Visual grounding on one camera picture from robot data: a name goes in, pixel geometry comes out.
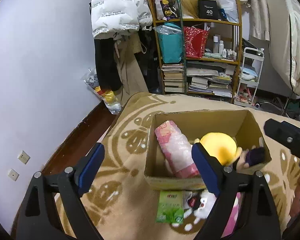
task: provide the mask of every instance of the green tissue pack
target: green tissue pack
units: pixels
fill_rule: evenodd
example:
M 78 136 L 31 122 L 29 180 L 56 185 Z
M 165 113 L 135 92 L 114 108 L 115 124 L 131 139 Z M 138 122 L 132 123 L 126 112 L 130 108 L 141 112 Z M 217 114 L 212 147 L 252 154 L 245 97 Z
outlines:
M 161 191 L 156 222 L 183 223 L 182 191 Z

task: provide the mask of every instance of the brown blanket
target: brown blanket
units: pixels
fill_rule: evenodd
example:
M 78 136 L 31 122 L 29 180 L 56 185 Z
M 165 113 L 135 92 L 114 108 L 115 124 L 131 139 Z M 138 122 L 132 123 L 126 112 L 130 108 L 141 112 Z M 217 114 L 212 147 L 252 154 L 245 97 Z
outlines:
M 155 223 L 159 192 L 150 189 L 143 177 L 148 131 L 152 116 L 161 112 L 201 109 L 242 109 L 229 103 L 185 95 L 152 95 L 138 93 L 131 97 L 116 124 L 102 143 L 106 157 L 91 186 L 81 200 L 91 220 L 105 240 L 176 240 L 193 239 L 204 223 L 194 224 L 190 215 L 183 225 Z M 300 122 L 275 114 L 249 109 L 262 128 L 273 118 L 288 121 L 298 127 Z M 290 220 L 289 211 L 294 189 L 300 176 L 299 159 L 274 140 L 265 137 L 272 161 L 264 173 L 277 206 L 281 230 Z M 67 234 L 74 236 L 64 212 L 61 198 L 58 212 Z

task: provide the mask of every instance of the screw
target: screw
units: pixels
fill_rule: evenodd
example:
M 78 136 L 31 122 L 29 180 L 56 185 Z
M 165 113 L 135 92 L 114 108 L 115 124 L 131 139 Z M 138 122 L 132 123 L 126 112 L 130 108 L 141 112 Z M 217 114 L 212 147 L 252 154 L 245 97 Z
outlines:
M 33 176 L 37 179 L 41 176 L 41 172 L 37 171 Z
M 263 176 L 263 173 L 261 171 L 256 171 L 256 175 L 261 178 Z
M 230 173 L 232 171 L 232 168 L 229 167 L 229 166 L 226 166 L 223 168 L 223 170 L 226 172 L 226 173 Z
M 71 173 L 73 171 L 72 167 L 66 167 L 65 168 L 65 173 Z

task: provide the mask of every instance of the teal paper bag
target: teal paper bag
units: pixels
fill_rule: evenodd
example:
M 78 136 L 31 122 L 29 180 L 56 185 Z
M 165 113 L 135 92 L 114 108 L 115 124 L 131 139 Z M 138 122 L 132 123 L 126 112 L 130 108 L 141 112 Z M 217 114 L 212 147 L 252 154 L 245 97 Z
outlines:
M 164 23 L 164 25 L 181 29 L 178 25 Z M 182 57 L 181 34 L 164 35 L 158 33 L 159 45 L 164 63 L 179 63 Z

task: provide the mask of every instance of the black box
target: black box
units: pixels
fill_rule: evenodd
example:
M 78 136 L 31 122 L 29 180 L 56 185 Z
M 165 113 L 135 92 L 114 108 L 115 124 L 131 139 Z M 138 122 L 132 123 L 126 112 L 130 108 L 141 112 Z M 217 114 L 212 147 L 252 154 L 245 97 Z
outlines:
M 216 1 L 212 0 L 198 0 L 199 18 L 218 20 L 219 12 Z

